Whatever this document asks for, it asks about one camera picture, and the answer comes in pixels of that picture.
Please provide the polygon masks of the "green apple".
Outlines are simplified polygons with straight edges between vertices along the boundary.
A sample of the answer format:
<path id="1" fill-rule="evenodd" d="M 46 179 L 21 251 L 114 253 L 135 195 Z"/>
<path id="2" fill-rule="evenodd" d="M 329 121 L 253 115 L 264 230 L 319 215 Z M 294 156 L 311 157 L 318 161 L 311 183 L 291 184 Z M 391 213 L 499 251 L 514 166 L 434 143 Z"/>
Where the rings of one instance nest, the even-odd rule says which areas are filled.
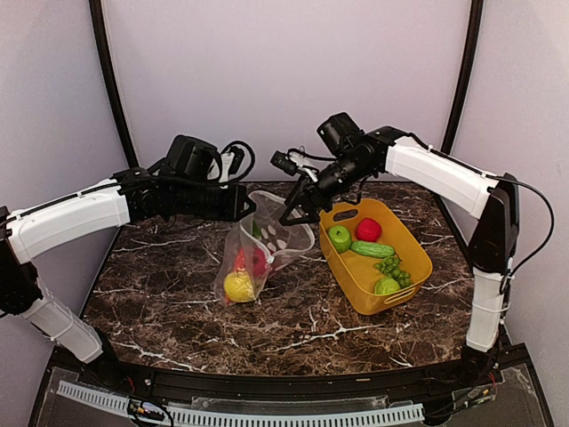
<path id="1" fill-rule="evenodd" d="M 327 231 L 327 235 L 338 254 L 343 254 L 350 249 L 352 237 L 346 227 L 340 225 L 332 226 Z"/>

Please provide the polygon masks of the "polka dot zip bag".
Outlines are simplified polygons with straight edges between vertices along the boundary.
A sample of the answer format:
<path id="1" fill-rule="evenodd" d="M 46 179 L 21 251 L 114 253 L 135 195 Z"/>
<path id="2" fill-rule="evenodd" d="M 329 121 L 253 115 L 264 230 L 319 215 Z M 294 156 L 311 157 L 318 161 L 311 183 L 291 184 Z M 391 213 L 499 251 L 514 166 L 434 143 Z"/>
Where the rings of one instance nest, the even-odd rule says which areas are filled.
<path id="1" fill-rule="evenodd" d="M 255 190 L 249 197 L 256 203 L 256 210 L 235 223 L 226 236 L 223 262 L 212 285 L 216 299 L 225 306 L 235 304 L 227 299 L 223 287 L 229 273 L 246 271 L 252 280 L 256 300 L 270 277 L 304 255 L 316 241 L 314 232 L 307 224 L 284 226 L 279 222 L 285 209 L 282 197 L 265 190 Z M 260 238 L 252 235 L 252 222 L 260 229 Z M 245 270 L 234 270 L 240 247 L 245 253 Z M 268 273 L 259 279 L 252 276 L 252 255 L 256 247 L 265 253 L 269 263 Z"/>

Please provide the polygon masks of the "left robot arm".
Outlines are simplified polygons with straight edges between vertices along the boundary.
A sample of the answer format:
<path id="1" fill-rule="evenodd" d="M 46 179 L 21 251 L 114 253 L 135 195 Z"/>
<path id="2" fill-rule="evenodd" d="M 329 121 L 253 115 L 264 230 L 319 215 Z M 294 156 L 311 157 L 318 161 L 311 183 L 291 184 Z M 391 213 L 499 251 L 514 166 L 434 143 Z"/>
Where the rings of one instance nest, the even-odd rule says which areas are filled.
<path id="1" fill-rule="evenodd" d="M 41 284 L 33 260 L 53 248 L 154 217 L 169 221 L 188 215 L 238 222 L 254 212 L 241 181 L 255 162 L 252 148 L 232 141 L 224 149 L 178 135 L 167 155 L 150 168 L 133 167 L 99 183 L 23 210 L 1 209 L 1 311 L 20 316 L 51 341 L 90 365 L 107 388 L 125 380 L 103 335 L 79 319 Z"/>

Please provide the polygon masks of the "yellow lemon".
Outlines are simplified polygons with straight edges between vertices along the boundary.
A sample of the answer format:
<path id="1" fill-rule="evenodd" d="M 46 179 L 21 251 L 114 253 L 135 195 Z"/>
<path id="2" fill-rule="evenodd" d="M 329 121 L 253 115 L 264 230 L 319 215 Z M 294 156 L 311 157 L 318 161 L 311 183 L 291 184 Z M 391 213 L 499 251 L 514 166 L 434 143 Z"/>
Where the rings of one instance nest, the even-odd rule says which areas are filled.
<path id="1" fill-rule="evenodd" d="M 224 279 L 224 291 L 230 302 L 245 303 L 255 299 L 253 283 L 246 271 L 233 271 Z"/>

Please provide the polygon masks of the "green pear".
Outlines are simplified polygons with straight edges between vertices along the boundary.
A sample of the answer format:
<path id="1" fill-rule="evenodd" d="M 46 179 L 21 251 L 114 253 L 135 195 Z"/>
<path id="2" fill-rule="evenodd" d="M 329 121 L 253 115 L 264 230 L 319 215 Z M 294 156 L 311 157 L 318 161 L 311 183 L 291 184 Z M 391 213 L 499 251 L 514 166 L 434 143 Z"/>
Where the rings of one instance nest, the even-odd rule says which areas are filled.
<path id="1" fill-rule="evenodd" d="M 399 283 L 390 277 L 381 278 L 374 285 L 374 293 L 377 295 L 390 295 L 400 290 Z"/>

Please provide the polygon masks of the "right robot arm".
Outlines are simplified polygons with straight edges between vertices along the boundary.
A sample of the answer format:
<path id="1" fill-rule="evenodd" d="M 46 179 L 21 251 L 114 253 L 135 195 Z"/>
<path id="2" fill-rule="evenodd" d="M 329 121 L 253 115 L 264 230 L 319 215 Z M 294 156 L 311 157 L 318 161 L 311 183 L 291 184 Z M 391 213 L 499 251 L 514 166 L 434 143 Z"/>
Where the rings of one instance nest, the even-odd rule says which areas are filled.
<path id="1" fill-rule="evenodd" d="M 468 243 L 475 285 L 466 344 L 489 351 L 508 309 L 507 280 L 513 273 L 519 232 L 517 180 L 465 164 L 414 133 L 391 126 L 367 133 L 345 112 L 329 117 L 317 133 L 333 156 L 325 169 L 313 171 L 308 154 L 299 149 L 278 151 L 270 160 L 299 178 L 285 200 L 280 222 L 284 226 L 317 222 L 321 212 L 331 211 L 334 197 L 381 173 L 412 181 L 451 201 L 477 220 Z"/>

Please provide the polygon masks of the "red tomato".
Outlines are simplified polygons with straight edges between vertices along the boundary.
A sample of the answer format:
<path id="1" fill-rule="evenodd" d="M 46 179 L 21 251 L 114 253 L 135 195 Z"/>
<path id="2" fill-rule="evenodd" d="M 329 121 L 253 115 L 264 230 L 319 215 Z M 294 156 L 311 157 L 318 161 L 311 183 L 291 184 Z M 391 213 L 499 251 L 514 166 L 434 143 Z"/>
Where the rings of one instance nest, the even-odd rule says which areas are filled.
<path id="1" fill-rule="evenodd" d="M 268 270 L 269 270 L 268 257 L 261 249 L 256 247 L 253 250 L 253 255 L 252 255 L 252 276 L 255 279 L 262 278 L 268 273 Z"/>

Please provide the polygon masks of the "red carrot with leaves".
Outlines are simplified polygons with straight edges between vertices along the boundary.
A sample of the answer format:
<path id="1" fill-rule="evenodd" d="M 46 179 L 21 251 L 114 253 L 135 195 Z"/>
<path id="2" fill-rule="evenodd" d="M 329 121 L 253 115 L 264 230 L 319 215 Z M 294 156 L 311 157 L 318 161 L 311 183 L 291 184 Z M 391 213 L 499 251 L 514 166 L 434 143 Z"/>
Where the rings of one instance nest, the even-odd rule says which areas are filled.
<path id="1" fill-rule="evenodd" d="M 258 228 L 258 226 L 255 222 L 252 222 L 252 235 L 255 238 L 261 237 L 260 229 Z M 242 247 L 240 247 L 238 252 L 237 252 L 235 263 L 234 263 L 234 270 L 245 270 L 245 253 L 244 253 L 244 249 Z"/>

